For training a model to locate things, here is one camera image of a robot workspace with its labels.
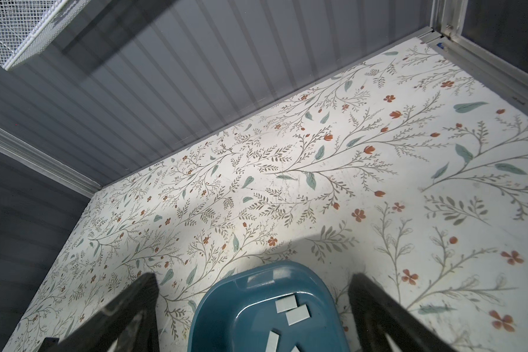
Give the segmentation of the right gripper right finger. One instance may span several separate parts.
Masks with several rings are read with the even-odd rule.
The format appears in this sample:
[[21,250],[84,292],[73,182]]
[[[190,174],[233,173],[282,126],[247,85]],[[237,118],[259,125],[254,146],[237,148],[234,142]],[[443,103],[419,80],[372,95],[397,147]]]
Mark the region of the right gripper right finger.
[[363,351],[391,351],[389,340],[401,351],[453,350],[363,273],[352,276],[348,298]]

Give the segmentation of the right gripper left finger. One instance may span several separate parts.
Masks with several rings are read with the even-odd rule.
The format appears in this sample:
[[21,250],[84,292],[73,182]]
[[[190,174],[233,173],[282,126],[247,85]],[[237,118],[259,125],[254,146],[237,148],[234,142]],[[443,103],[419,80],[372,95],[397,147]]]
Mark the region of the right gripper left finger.
[[39,351],[159,351],[154,273],[142,274],[64,340],[47,337]]

